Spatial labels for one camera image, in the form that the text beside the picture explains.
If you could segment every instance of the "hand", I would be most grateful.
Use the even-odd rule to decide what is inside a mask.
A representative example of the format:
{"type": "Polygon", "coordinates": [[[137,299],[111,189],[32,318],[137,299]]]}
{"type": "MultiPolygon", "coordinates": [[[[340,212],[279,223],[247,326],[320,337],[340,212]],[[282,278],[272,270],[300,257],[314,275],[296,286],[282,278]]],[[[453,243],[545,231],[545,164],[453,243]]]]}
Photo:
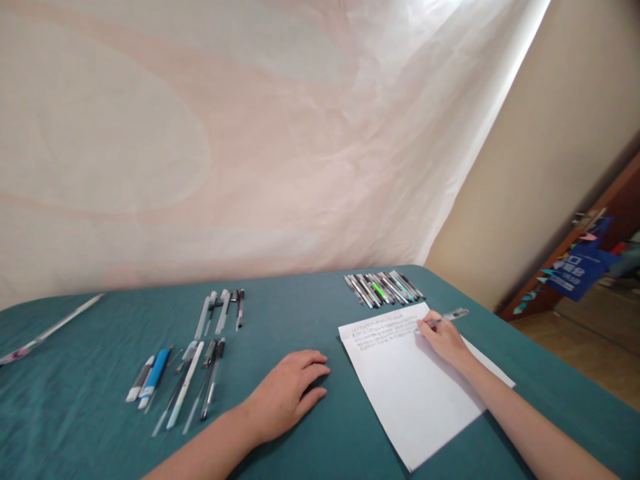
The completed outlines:
{"type": "Polygon", "coordinates": [[[315,350],[288,354],[278,363],[239,408],[245,411],[257,442],[278,438],[292,428],[327,394],[316,387],[302,397],[309,384],[331,371],[327,358],[315,350]]]}
{"type": "Polygon", "coordinates": [[[425,318],[418,320],[418,328],[433,349],[456,370],[464,373],[478,363],[478,360],[467,348],[460,332],[450,321],[438,323],[434,329],[428,324],[442,318],[435,310],[431,310],[425,318]]]}

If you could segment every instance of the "teal tablecloth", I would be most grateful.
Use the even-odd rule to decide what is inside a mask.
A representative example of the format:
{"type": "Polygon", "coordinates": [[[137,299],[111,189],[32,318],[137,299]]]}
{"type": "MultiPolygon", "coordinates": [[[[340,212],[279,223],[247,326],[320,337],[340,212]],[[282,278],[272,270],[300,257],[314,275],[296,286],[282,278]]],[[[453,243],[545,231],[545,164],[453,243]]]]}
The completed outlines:
{"type": "MultiPolygon", "coordinates": [[[[428,270],[396,267],[441,312],[471,313],[456,325],[516,383],[516,390],[608,468],[640,477],[640,414],[602,390],[428,270]]],[[[414,474],[395,454],[338,338],[338,326],[389,311],[360,306],[343,272],[109,293],[26,358],[0,369],[3,478],[137,478],[203,428],[182,428],[205,371],[198,369],[176,428],[150,438],[177,382],[165,375],[147,415],[125,396],[160,348],[193,340],[204,297],[244,288],[245,326],[233,331],[231,304],[214,419],[242,401],[288,352],[328,356],[328,394],[281,439],[254,451],[234,472],[255,478],[532,477],[486,413],[414,474]]],[[[0,353],[31,340],[90,295],[36,300],[0,313],[0,353]]],[[[215,326],[217,315],[212,324],[215,326]]]]}

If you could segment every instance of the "beige wall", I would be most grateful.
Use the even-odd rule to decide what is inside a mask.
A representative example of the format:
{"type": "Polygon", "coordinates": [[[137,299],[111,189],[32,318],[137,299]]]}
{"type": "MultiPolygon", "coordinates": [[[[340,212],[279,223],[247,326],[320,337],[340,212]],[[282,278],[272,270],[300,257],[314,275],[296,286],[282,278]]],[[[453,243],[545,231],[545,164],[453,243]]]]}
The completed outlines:
{"type": "Polygon", "coordinates": [[[640,128],[640,4],[552,0],[425,266],[493,309],[640,128]]]}

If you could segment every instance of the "white sheet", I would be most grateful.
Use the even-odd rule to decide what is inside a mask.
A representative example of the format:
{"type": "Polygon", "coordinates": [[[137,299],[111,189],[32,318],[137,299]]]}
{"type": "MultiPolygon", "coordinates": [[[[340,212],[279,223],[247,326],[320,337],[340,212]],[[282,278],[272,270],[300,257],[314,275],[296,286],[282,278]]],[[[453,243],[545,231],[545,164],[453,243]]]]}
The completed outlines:
{"type": "MultiPolygon", "coordinates": [[[[339,328],[367,397],[410,472],[486,410],[467,380],[415,332],[428,312],[427,304],[419,303],[339,328]]],[[[515,385],[465,343],[498,378],[515,385]]]]}
{"type": "Polygon", "coordinates": [[[548,2],[2,2],[0,309],[422,264],[548,2]]]}

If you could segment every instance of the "blue bag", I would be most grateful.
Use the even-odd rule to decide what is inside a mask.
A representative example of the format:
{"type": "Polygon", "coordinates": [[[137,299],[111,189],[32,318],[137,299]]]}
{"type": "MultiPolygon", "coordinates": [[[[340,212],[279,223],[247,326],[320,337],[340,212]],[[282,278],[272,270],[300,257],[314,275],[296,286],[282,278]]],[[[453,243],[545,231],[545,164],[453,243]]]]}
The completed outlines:
{"type": "Polygon", "coordinates": [[[603,217],[594,230],[598,238],[588,244],[576,245],[569,250],[557,270],[548,278],[547,285],[573,301],[578,301],[620,257],[598,250],[602,236],[613,217],[603,217]]]}

